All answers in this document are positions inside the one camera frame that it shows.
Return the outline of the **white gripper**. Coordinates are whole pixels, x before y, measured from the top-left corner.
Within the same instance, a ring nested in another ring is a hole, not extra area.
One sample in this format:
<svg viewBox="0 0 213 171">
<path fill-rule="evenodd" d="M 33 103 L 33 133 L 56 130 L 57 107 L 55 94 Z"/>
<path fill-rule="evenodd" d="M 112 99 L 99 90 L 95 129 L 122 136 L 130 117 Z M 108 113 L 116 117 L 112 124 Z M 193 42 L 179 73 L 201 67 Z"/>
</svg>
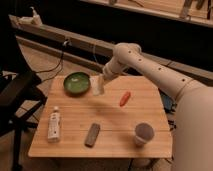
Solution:
<svg viewBox="0 0 213 171">
<path fill-rule="evenodd" d="M 110 80 L 113 80 L 117 77 L 117 75 L 115 73 L 112 72 L 112 70 L 110 69 L 109 65 L 106 64 L 104 67 L 103 67 L 103 78 L 106 80 L 106 81 L 110 81 Z"/>
</svg>

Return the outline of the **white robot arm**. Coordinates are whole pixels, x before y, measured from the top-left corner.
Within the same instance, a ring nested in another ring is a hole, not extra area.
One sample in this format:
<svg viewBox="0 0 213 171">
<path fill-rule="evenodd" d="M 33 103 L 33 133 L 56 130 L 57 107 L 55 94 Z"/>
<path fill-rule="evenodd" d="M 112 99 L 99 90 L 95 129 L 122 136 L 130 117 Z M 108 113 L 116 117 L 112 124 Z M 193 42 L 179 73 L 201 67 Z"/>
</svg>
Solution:
<svg viewBox="0 0 213 171">
<path fill-rule="evenodd" d="M 213 171 L 213 87 L 145 58 L 133 43 L 114 46 L 105 80 L 132 67 L 177 104 L 171 171 Z"/>
</svg>

